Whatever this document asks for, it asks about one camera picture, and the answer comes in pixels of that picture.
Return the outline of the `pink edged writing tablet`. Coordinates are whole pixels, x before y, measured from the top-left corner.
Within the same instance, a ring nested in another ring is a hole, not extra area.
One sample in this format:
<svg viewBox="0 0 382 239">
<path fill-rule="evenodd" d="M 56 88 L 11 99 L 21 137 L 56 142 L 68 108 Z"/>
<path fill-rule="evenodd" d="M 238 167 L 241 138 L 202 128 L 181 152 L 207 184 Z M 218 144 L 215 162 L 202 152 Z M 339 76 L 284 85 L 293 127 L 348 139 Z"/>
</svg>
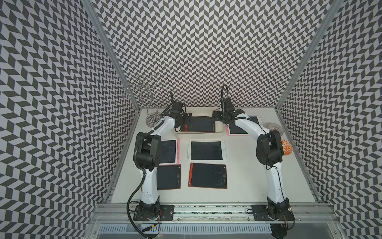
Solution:
<svg viewBox="0 0 382 239">
<path fill-rule="evenodd" d="M 162 164 L 177 162 L 177 141 L 161 141 L 159 137 L 149 137 L 140 145 L 136 145 L 137 153 L 133 157 L 139 168 L 153 169 Z"/>
</svg>

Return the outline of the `white framed writing tablet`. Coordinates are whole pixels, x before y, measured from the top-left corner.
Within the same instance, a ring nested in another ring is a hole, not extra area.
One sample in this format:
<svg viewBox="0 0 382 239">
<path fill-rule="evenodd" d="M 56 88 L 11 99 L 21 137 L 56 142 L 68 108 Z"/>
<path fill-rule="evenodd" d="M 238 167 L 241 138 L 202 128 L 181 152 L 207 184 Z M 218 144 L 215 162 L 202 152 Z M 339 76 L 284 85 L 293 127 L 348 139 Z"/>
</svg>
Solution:
<svg viewBox="0 0 382 239">
<path fill-rule="evenodd" d="M 225 141 L 190 140 L 188 161 L 227 161 Z"/>
</svg>

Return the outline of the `red framed writing tablet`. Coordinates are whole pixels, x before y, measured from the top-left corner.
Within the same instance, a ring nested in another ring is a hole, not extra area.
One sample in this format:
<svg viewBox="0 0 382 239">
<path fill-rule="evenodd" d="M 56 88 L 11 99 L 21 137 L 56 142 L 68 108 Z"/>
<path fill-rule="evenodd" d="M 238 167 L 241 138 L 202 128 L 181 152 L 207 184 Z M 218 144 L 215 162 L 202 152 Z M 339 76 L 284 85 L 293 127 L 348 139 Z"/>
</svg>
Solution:
<svg viewBox="0 0 382 239">
<path fill-rule="evenodd" d="M 157 167 L 157 190 L 173 190 L 181 188 L 181 165 L 165 165 Z"/>
</svg>

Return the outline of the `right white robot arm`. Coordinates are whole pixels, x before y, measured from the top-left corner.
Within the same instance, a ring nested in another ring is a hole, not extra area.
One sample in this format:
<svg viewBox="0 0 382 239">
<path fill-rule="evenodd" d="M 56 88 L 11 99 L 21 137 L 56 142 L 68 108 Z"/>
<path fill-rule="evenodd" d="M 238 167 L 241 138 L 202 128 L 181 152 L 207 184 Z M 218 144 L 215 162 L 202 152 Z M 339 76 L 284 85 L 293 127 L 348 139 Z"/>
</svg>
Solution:
<svg viewBox="0 0 382 239">
<path fill-rule="evenodd" d="M 262 127 L 242 109 L 236 109 L 230 98 L 222 97 L 221 111 L 213 111 L 212 116 L 226 125 L 236 125 L 256 141 L 256 158 L 264 166 L 268 186 L 266 212 L 274 221 L 294 221 L 289 199 L 282 180 L 282 160 L 284 150 L 280 132 Z"/>
</svg>

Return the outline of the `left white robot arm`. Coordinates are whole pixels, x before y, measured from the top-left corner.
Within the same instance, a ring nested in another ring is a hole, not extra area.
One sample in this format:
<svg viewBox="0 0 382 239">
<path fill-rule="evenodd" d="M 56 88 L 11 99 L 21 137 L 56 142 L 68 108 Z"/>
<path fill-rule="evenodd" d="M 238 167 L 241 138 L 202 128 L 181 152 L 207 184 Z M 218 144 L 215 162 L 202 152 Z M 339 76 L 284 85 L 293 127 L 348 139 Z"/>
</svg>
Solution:
<svg viewBox="0 0 382 239">
<path fill-rule="evenodd" d="M 133 196 L 141 191 L 138 201 L 138 213 L 153 217 L 160 214 L 160 195 L 157 189 L 157 168 L 162 158 L 162 136 L 177 129 L 186 122 L 186 107 L 179 101 L 172 101 L 160 114 L 160 120 L 148 132 L 139 132 L 133 152 L 133 162 L 140 170 L 141 181 L 131 193 L 128 203 Z"/>
</svg>

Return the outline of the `clear glass bowl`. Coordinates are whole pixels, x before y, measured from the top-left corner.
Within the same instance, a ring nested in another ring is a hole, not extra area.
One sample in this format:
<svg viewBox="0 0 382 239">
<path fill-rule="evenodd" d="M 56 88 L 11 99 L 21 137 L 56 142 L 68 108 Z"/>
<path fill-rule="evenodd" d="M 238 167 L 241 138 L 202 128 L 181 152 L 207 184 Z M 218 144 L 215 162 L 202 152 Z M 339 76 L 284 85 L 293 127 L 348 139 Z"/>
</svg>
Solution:
<svg viewBox="0 0 382 239">
<path fill-rule="evenodd" d="M 284 134 L 282 126 L 277 123 L 270 122 L 266 125 L 266 128 L 269 130 L 277 130 L 280 133 L 280 135 Z"/>
</svg>

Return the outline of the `orange patterned bowl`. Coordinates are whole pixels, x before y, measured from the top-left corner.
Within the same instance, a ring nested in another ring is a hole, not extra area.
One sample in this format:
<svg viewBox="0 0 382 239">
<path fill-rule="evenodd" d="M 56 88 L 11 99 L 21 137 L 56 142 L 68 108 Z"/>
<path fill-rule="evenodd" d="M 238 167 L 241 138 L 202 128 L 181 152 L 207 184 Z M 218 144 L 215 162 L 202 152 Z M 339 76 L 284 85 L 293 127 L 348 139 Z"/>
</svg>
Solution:
<svg viewBox="0 0 382 239">
<path fill-rule="evenodd" d="M 284 155 L 291 155 L 293 153 L 293 147 L 287 140 L 282 139 L 282 146 Z"/>
</svg>

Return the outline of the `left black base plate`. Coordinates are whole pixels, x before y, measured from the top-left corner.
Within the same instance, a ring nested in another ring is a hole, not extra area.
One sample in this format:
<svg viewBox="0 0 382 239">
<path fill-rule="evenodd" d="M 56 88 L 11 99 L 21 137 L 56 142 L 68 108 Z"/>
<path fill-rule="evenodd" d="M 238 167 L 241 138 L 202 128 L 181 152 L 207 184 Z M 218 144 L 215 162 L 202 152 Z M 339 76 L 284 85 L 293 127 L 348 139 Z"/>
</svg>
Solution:
<svg viewBox="0 0 382 239">
<path fill-rule="evenodd" d="M 134 221 L 157 222 L 157 221 L 173 221 L 174 205 L 157 205 L 157 206 L 136 206 L 133 214 Z"/>
</svg>

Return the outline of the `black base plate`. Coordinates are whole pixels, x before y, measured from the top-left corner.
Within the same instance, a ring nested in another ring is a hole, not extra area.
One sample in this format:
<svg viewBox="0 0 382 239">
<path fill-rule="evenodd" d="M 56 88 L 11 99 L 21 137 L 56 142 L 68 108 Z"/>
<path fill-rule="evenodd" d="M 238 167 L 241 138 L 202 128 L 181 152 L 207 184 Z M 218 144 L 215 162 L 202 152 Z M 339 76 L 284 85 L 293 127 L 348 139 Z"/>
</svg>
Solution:
<svg viewBox="0 0 382 239">
<path fill-rule="evenodd" d="M 133 214 L 134 221 L 157 222 L 157 221 L 173 221 L 174 205 L 157 205 L 157 206 L 136 206 Z"/>
<path fill-rule="evenodd" d="M 255 221 L 293 222 L 295 220 L 291 209 L 282 210 L 273 215 L 268 205 L 252 205 L 251 210 Z"/>
</svg>

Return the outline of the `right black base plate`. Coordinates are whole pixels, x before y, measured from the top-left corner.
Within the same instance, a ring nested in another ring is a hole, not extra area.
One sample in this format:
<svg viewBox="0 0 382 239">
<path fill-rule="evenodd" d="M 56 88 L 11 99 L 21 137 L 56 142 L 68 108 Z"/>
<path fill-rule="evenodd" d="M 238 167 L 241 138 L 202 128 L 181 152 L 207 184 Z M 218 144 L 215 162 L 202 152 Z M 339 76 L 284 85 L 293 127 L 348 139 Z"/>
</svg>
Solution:
<svg viewBox="0 0 382 239">
<path fill-rule="evenodd" d="M 252 205 L 251 210 L 255 221 L 293 222 L 295 220 L 291 209 L 282 210 L 273 215 L 268 205 Z"/>
</svg>

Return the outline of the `aluminium front rail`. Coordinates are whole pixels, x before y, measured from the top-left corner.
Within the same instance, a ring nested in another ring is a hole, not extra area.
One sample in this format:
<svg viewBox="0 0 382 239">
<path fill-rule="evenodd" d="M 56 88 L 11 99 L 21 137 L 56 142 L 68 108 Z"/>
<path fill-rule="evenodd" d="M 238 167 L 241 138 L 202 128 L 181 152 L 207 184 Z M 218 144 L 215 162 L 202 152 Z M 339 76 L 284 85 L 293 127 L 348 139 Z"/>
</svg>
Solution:
<svg viewBox="0 0 382 239">
<path fill-rule="evenodd" d="M 165 203 L 159 216 L 150 220 L 163 223 L 284 223 L 287 219 L 297 223 L 339 223 L 332 207 L 327 203 L 291 203 L 294 215 L 271 220 L 265 203 Z"/>
</svg>

